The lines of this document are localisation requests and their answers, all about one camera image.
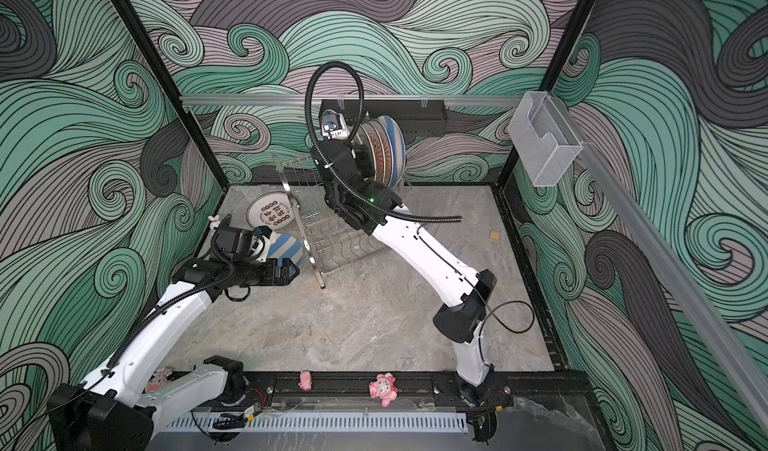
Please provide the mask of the blue striped plate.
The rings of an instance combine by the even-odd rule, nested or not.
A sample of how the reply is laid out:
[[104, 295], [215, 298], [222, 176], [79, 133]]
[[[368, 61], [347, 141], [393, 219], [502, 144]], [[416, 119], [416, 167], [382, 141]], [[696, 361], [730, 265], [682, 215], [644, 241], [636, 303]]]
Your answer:
[[290, 234], [273, 232], [266, 257], [278, 261], [290, 259], [293, 264], [301, 266], [304, 257], [304, 245]]
[[406, 147], [405, 138], [402, 130], [397, 122], [390, 116], [382, 115], [378, 117], [378, 121], [383, 125], [387, 135], [387, 140], [390, 145], [390, 159], [389, 164], [391, 166], [390, 177], [388, 178], [387, 185], [390, 188], [394, 188], [402, 180], [406, 167]]

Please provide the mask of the cream plate floral drawing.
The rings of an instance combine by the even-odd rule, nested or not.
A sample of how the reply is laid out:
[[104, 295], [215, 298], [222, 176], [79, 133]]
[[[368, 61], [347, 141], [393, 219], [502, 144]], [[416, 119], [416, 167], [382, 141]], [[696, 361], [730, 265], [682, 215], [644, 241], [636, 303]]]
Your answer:
[[371, 150], [371, 142], [367, 135], [367, 123], [364, 122], [358, 127], [358, 131], [355, 134], [353, 140], [353, 144], [360, 149], [364, 149], [366, 151]]

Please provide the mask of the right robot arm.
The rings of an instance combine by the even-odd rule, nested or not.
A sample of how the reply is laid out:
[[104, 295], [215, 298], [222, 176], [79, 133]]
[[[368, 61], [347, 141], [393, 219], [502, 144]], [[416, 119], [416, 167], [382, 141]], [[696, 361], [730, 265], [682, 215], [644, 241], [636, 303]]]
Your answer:
[[497, 278], [488, 269], [478, 271], [465, 264], [426, 229], [428, 223], [458, 222], [460, 218], [413, 215], [392, 188], [370, 175], [364, 167], [368, 156], [344, 141], [320, 141], [310, 153], [326, 205], [350, 227], [393, 250], [439, 296], [442, 305], [433, 324], [453, 344], [462, 384], [479, 391], [492, 373], [481, 337], [487, 301]]

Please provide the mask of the white plate dark cloud motif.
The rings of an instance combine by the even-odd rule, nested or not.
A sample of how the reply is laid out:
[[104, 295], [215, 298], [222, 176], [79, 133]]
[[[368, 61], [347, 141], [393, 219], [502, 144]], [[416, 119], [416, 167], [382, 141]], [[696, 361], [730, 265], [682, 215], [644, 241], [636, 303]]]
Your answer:
[[376, 151], [376, 144], [374, 143], [374, 140], [372, 139], [371, 134], [370, 134], [370, 132], [373, 130], [373, 128], [371, 127], [371, 122], [370, 121], [364, 121], [364, 122], [367, 123], [367, 135], [368, 135], [368, 138], [369, 138], [369, 140], [371, 142], [371, 150], [367, 151], [368, 156], [369, 156], [369, 160], [370, 160], [370, 168], [371, 168], [372, 176], [376, 177], [376, 174], [378, 172], [377, 151]]

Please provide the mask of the orange sunburst plate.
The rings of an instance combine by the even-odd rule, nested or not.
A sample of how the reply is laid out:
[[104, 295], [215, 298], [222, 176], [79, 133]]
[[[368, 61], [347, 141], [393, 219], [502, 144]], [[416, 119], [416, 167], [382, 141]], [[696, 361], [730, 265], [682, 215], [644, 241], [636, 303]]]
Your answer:
[[373, 130], [370, 132], [370, 134], [371, 134], [372, 139], [374, 140], [374, 143], [376, 144], [376, 151], [377, 151], [378, 172], [376, 174], [376, 180], [382, 183], [382, 181], [381, 181], [381, 179], [382, 179], [381, 172], [383, 170], [383, 152], [382, 152], [380, 138], [378, 136], [378, 131], [380, 130], [380, 128], [375, 123], [375, 120], [370, 120], [370, 122], [371, 122], [371, 127], [373, 128]]
[[383, 170], [381, 172], [381, 181], [383, 184], [392, 187], [392, 179], [395, 177], [395, 160], [393, 155], [394, 148], [390, 140], [386, 123], [381, 118], [376, 118], [375, 123], [380, 128], [378, 131], [378, 136], [380, 138], [383, 152]]

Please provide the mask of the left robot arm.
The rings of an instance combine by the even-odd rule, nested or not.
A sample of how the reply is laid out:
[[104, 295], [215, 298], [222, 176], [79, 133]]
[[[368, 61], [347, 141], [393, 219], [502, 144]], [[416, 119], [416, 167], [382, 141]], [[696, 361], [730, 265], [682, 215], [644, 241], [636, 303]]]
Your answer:
[[288, 258], [238, 262], [192, 258], [174, 274], [156, 307], [117, 350], [78, 385], [59, 386], [47, 403], [58, 450], [143, 450], [166, 426], [198, 406], [240, 404], [247, 380], [241, 362], [212, 356], [195, 370], [147, 390], [185, 331], [231, 287], [287, 286], [300, 273]]

